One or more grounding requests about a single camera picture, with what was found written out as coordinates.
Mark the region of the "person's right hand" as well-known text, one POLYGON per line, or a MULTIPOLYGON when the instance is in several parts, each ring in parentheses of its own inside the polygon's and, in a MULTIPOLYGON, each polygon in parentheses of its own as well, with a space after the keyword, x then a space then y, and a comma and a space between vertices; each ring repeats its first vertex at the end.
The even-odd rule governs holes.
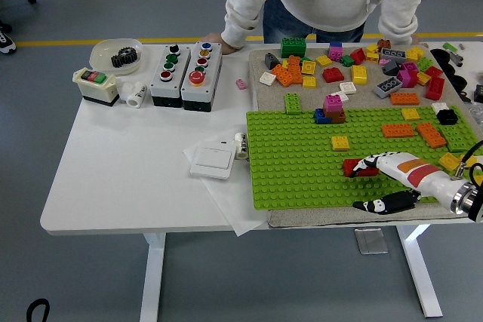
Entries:
POLYGON ((201 41, 207 42, 207 43, 220 43, 223 55, 233 54, 233 53, 239 51, 239 48, 234 48, 233 46, 226 43, 223 40, 220 33, 212 32, 212 33, 206 35, 203 39, 201 39, 201 41))

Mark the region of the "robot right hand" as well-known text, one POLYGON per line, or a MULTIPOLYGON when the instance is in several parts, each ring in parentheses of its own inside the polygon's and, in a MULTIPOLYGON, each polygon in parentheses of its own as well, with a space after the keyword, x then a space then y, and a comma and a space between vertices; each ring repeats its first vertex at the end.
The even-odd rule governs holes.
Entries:
POLYGON ((471 190, 464 179, 455 179, 433 164, 407 152, 384 152, 360 160, 351 177, 375 167, 380 172, 408 187, 373 201, 356 201, 352 206, 369 213, 388 215, 410 210, 421 197, 434 197, 449 211, 461 214, 460 203, 471 190))

